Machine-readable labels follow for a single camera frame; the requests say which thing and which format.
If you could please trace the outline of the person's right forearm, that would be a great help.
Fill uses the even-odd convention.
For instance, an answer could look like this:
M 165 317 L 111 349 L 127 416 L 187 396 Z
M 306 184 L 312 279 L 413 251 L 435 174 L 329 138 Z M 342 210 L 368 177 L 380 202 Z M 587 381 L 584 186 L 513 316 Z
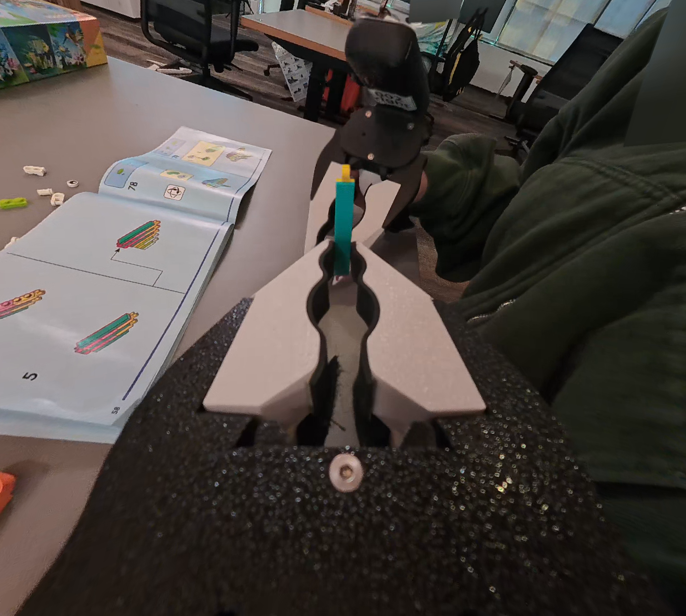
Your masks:
M 483 134 L 454 134 L 424 154 L 409 213 L 433 239 L 436 274 L 450 282 L 478 272 L 493 226 L 521 187 L 521 166 L 497 154 L 496 144 Z

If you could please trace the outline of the light blue instruction booklet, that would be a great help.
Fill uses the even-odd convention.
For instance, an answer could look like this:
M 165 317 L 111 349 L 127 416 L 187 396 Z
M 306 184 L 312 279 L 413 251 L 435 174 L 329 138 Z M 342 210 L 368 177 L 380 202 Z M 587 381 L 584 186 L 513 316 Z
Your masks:
M 181 127 L 2 250 L 2 435 L 116 440 L 171 363 L 271 154 Z

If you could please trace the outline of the teal lego plate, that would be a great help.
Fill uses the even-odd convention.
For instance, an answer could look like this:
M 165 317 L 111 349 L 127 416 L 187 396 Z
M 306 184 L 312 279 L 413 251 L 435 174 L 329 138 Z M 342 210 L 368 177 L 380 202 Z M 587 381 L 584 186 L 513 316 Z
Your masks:
M 337 181 L 333 226 L 334 277 L 345 277 L 350 273 L 355 192 L 354 179 Z

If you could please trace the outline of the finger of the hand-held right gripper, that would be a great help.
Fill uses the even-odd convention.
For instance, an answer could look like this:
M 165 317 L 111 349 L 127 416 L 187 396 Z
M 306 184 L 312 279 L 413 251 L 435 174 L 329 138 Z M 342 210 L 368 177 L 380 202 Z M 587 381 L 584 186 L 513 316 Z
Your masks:
M 304 240 L 304 254 L 311 251 L 333 231 L 336 185 L 342 176 L 342 164 L 330 162 L 327 168 L 318 163 L 312 191 Z
M 352 243 L 362 244 L 367 248 L 373 247 L 383 234 L 383 224 L 390 213 L 399 189 L 400 184 L 391 180 L 372 183 L 367 188 L 364 194 L 364 215 L 353 228 Z

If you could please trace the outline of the wooden edged office desk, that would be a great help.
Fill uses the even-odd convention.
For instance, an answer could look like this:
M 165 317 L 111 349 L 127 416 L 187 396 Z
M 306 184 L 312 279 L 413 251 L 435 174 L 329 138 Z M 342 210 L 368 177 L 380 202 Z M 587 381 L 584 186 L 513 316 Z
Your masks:
M 352 73 L 345 53 L 352 20 L 310 8 L 243 15 L 239 24 L 266 35 L 290 54 L 312 63 L 304 103 L 306 120 L 319 120 L 327 73 L 333 70 L 333 91 L 329 93 L 325 116 L 337 113 L 345 76 Z

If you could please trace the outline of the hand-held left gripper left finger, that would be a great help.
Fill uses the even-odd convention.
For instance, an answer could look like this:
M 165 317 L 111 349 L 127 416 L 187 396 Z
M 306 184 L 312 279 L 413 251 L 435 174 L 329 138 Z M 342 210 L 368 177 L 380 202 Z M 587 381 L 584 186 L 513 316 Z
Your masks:
M 206 411 L 275 422 L 299 444 L 324 444 L 337 378 L 320 322 L 335 249 L 324 240 L 253 297 L 204 400 Z

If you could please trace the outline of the person's green jacket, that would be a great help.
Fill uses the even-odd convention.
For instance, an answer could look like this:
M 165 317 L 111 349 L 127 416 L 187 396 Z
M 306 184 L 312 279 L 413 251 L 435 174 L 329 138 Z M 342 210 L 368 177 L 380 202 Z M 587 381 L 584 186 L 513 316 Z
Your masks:
M 538 135 L 460 318 L 552 407 L 620 529 L 685 614 L 685 142 L 626 136 L 668 10 Z

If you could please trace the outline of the white printed bag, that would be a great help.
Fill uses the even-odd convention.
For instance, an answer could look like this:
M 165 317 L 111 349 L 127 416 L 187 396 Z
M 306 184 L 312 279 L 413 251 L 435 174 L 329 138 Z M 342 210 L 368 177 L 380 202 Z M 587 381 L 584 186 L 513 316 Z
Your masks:
M 293 101 L 304 101 L 309 87 L 312 62 L 297 58 L 276 42 L 272 42 L 272 48 Z

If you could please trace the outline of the black and yellow backpack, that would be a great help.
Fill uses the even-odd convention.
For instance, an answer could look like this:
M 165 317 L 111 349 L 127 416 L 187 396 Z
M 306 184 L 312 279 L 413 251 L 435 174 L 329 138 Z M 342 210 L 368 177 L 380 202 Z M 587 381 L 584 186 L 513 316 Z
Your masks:
M 476 9 L 452 45 L 444 55 L 441 55 L 447 36 L 447 32 L 444 32 L 441 44 L 431 59 L 427 73 L 429 89 L 432 93 L 440 95 L 444 102 L 450 102 L 463 93 L 476 74 L 479 67 L 478 42 L 483 32 L 487 11 L 488 8 Z

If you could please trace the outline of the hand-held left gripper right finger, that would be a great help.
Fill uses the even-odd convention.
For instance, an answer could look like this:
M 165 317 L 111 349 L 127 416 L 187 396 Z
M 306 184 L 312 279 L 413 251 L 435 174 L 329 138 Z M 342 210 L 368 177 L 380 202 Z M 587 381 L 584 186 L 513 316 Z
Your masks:
M 363 447 L 398 447 L 416 423 L 484 413 L 486 404 L 432 298 L 354 243 L 356 312 L 365 323 L 353 411 Z

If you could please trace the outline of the colourful lego set box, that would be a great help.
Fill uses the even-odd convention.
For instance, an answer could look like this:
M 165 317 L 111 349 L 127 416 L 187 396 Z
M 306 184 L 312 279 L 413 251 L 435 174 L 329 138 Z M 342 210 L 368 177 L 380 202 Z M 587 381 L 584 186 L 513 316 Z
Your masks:
M 107 63 L 94 16 L 43 0 L 1 0 L 1 89 Z

